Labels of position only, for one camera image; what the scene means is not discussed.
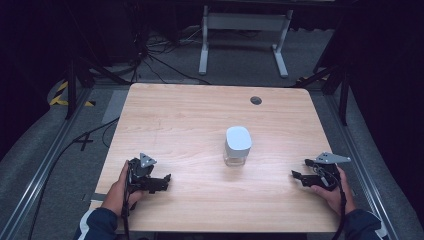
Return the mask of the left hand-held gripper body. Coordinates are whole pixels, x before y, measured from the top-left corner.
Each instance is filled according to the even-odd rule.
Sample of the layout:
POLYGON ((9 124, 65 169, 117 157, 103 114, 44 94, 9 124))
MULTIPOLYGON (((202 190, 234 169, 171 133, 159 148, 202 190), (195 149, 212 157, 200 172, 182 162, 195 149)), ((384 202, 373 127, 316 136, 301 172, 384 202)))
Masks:
POLYGON ((154 194, 154 180, 151 177, 151 172, 157 161, 150 156, 141 153, 139 158, 133 158, 128 162, 128 185, 129 193, 136 191, 148 191, 154 194))

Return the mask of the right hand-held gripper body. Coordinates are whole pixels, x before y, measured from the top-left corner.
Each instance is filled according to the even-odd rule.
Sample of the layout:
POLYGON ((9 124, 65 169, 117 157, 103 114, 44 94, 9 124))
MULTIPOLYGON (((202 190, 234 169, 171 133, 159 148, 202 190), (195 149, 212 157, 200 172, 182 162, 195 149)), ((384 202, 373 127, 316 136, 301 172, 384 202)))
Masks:
POLYGON ((316 165, 311 167, 314 175, 317 177, 317 186, 328 191, 333 191, 340 181, 340 173, 337 168, 338 163, 347 163, 351 161, 350 157, 323 152, 318 155, 314 161, 316 165))

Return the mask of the person's right hand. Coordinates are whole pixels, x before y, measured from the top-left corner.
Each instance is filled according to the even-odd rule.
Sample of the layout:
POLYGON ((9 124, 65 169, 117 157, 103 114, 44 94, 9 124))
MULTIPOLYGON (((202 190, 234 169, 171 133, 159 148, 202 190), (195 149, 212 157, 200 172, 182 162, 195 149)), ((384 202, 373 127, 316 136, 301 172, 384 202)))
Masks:
MULTIPOLYGON (((346 197, 345 213, 349 214, 356 209, 356 205, 354 203, 352 190, 348 184, 344 170, 342 168, 338 168, 338 171, 340 173, 341 186, 346 197)), ((332 210, 334 210, 338 215, 341 215, 341 195, 338 189, 327 191, 324 188, 316 185, 311 186, 311 189, 318 196, 325 199, 332 210)))

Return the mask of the person's left hand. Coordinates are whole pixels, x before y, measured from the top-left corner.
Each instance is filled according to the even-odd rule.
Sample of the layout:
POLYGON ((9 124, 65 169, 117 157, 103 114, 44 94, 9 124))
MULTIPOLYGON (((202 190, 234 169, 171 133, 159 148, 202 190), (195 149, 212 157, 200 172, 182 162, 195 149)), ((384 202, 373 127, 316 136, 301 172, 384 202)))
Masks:
POLYGON ((124 163, 118 180, 111 185, 101 207, 112 211, 116 216, 120 216, 126 193, 128 162, 124 163))

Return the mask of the clear jar with white lid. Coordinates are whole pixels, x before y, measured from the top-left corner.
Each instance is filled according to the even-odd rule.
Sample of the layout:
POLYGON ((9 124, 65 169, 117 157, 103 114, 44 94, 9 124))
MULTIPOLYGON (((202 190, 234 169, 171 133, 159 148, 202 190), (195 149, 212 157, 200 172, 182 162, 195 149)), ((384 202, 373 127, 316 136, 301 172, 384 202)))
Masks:
POLYGON ((232 126, 226 130, 224 162, 227 166, 242 166, 252 147, 250 132, 243 126, 232 126))

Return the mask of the black tripod stand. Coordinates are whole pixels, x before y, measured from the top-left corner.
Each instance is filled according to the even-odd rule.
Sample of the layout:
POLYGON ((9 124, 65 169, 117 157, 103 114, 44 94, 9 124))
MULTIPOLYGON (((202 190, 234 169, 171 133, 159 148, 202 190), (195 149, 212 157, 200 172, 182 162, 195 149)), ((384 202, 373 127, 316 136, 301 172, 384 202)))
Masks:
POLYGON ((93 62, 88 58, 89 53, 93 57, 95 57, 95 54, 91 50, 89 42, 79 28, 77 19, 73 15, 69 5, 66 2, 63 2, 63 5, 69 18, 69 27, 63 29, 63 35, 70 58, 67 71, 68 110, 66 115, 66 119, 70 119, 76 114, 77 107, 81 104, 85 104, 85 102, 82 102, 81 104, 78 103, 78 100, 81 100, 82 97, 77 97, 77 82, 80 82, 84 90, 91 89, 95 84, 94 77, 92 76, 90 69, 96 70, 98 73, 118 85, 130 85, 130 82, 101 66, 99 61, 93 62))
POLYGON ((347 125, 346 111, 349 92, 349 38, 348 22, 346 19, 342 19, 319 57, 313 69, 313 75, 307 78, 301 77, 292 85, 292 88, 304 88, 327 77, 321 87, 324 95, 333 95, 338 87, 341 87, 338 115, 344 126, 347 125))

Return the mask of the yellow black floor tape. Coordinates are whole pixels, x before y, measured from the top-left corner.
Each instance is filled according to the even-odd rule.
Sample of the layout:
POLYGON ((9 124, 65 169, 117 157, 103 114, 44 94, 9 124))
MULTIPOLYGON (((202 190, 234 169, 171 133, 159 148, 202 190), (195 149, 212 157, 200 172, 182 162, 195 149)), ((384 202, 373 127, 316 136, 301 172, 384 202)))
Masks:
MULTIPOLYGON (((61 99, 61 96, 64 93, 64 91, 67 89, 67 87, 68 87, 68 81, 64 80, 59 85, 58 89, 56 90, 56 93, 54 94, 53 98, 51 99, 51 101, 49 103, 50 106, 53 106, 53 105, 68 106, 68 101, 61 99)), ((94 106, 96 106, 96 101, 86 101, 84 106, 94 107, 94 106)))

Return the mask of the aluminium floor rail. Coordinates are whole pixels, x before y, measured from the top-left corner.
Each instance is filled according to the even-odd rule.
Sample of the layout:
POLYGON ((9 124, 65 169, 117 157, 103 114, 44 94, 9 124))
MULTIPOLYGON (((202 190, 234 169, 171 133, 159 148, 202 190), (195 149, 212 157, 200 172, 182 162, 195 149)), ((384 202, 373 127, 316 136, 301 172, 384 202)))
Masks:
POLYGON ((339 129, 343 141, 345 142, 349 155, 351 157, 351 164, 355 170, 358 181, 364 191, 364 196, 374 214, 376 214, 386 226, 389 240, 399 240, 398 235, 393 227, 387 211, 383 205, 381 195, 370 173, 367 171, 365 165, 362 163, 361 156, 357 150, 355 142, 352 138, 350 130, 347 126, 343 125, 338 111, 336 100, 331 96, 324 97, 327 106, 331 112, 331 116, 336 121, 337 128, 339 129))
POLYGON ((52 107, 0 163, 0 240, 19 233, 91 93, 91 88, 80 91, 69 119, 64 107, 52 107))

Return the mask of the grey metal table frame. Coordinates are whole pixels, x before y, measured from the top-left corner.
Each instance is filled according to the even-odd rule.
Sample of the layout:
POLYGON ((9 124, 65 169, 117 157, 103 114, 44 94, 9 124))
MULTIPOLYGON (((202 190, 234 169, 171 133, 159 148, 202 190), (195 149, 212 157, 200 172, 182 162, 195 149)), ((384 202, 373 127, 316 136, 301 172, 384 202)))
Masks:
POLYGON ((215 13, 205 5, 202 16, 202 47, 198 73, 205 75, 208 66, 208 31, 209 30, 249 30, 279 32, 280 38, 271 46, 272 53, 281 78, 288 77, 288 70, 283 59, 282 48, 292 20, 293 11, 283 15, 215 13))

